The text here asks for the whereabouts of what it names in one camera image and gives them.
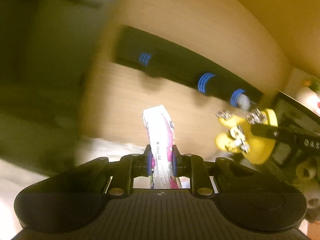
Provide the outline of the pink white snack packet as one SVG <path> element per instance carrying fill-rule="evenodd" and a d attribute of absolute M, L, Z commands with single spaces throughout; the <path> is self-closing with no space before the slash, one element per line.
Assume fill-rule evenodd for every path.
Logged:
<path fill-rule="evenodd" d="M 151 176 L 154 189 L 178 189 L 180 180 L 174 175 L 173 144 L 175 127 L 163 105 L 143 111 L 151 148 Z"/>

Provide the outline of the black television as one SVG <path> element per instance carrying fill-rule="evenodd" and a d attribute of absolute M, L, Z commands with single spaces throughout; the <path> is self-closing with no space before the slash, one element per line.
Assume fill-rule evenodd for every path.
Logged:
<path fill-rule="evenodd" d="M 319 115 L 287 94 L 278 92 L 272 102 L 272 109 L 277 116 L 278 127 L 304 129 L 319 135 Z M 281 170 L 294 170 L 298 164 L 313 156 L 277 141 L 271 160 Z"/>

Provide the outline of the black wall hook rack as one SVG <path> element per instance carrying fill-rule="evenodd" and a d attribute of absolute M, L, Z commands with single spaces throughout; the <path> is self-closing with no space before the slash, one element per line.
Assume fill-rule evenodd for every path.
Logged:
<path fill-rule="evenodd" d="M 238 107 L 240 96 L 258 103 L 263 93 L 208 58 L 174 42 L 125 26 L 114 53 L 116 63 L 180 83 Z"/>

